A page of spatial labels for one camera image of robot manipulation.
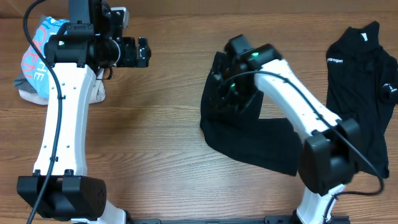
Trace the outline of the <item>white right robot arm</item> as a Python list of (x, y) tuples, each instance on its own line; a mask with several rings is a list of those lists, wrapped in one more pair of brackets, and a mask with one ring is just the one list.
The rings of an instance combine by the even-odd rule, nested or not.
[(229, 39), (214, 57), (200, 109), (211, 148), (301, 178), (299, 206), (264, 223), (349, 223), (332, 210), (360, 169), (359, 126), (323, 106), (274, 46)]

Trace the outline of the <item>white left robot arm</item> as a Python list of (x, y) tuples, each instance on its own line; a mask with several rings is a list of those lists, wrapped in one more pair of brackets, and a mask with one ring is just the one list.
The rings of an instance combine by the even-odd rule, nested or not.
[(85, 154), (90, 97), (98, 74), (115, 67), (146, 68), (146, 38), (123, 36), (125, 7), (105, 1), (70, 1), (69, 20), (34, 45), (49, 78), (44, 136), (31, 175), (20, 176), (17, 193), (36, 215), (71, 223), (132, 222), (128, 211), (107, 198), (106, 184), (88, 177)]

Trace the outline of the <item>plain black t-shirt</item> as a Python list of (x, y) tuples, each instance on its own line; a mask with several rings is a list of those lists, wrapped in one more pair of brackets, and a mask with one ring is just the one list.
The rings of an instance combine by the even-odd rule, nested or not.
[(248, 106), (242, 111), (216, 104), (218, 82), (214, 76), (228, 67), (228, 56), (217, 52), (200, 105), (200, 128), (207, 145), (236, 161), (297, 175), (301, 140), (288, 119), (259, 117), (263, 92), (255, 89)]

